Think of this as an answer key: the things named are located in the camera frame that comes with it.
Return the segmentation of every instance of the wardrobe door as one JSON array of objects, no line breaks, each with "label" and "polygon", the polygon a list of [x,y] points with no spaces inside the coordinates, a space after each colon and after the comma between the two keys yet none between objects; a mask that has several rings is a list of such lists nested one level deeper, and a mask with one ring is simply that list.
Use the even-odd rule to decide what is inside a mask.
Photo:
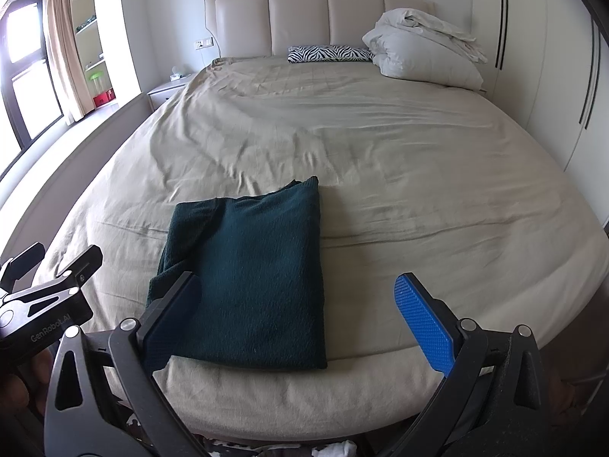
[{"label": "wardrobe door", "polygon": [[529,123],[546,44],[546,0],[504,0],[504,43],[491,100],[520,126]]},{"label": "wardrobe door", "polygon": [[482,88],[486,98],[493,97],[495,82],[497,81],[498,66],[495,58],[499,42],[503,37],[499,35],[502,29],[501,19],[504,15],[505,0],[472,0],[471,33],[476,36],[482,46],[488,63],[477,64],[477,68],[484,79]]},{"label": "wardrobe door", "polygon": [[581,0],[547,0],[546,53],[539,91],[529,125],[523,127],[563,170],[588,119],[592,34],[592,19]]},{"label": "wardrobe door", "polygon": [[605,225],[609,219],[609,48],[596,27],[593,39],[601,51],[597,62],[598,86],[592,90],[590,118],[584,124],[566,173],[599,222]]}]

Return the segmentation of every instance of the hand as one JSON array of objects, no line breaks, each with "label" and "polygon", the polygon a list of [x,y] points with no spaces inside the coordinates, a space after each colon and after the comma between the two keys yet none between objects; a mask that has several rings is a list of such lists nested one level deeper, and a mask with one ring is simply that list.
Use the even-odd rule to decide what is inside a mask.
[{"label": "hand", "polygon": [[[48,350],[36,354],[30,365],[32,372],[40,382],[41,386],[35,396],[36,409],[42,415],[45,413],[46,394],[51,381],[53,370],[53,356]],[[30,395],[26,386],[16,375],[7,375],[0,381],[0,411],[3,413],[14,414],[27,407],[30,402]]]}]

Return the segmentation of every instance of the bed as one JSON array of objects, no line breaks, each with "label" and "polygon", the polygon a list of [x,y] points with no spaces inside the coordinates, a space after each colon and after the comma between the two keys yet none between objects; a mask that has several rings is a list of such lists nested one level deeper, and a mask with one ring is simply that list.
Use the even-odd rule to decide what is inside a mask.
[{"label": "bed", "polygon": [[384,10],[424,0],[206,0],[223,58],[142,124],[69,213],[35,282],[89,244],[85,285],[114,328],[144,310],[175,205],[259,195],[317,175],[328,369],[261,372],[172,358],[155,378],[193,431],[303,441],[415,414],[435,390],[394,304],[413,271],[458,317],[549,342],[609,269],[573,184],[501,110],[371,63],[288,64],[288,45],[360,45]]}]

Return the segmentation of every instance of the red box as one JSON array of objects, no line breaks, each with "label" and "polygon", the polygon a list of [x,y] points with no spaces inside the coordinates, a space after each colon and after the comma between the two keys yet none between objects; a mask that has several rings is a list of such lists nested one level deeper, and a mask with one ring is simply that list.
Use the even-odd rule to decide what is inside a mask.
[{"label": "red box", "polygon": [[110,103],[114,98],[116,98],[114,94],[114,89],[109,89],[105,93],[99,94],[93,98],[93,102],[95,103],[95,108],[99,108],[106,103]]}]

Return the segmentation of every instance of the headboard panel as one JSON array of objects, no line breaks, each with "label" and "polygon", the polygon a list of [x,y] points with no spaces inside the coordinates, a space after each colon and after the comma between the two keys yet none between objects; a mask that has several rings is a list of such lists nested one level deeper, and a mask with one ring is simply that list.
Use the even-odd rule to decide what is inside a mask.
[{"label": "headboard panel", "polygon": [[418,8],[427,0],[205,0],[205,25],[220,56],[287,54],[288,46],[363,46],[362,36],[383,12]]}]

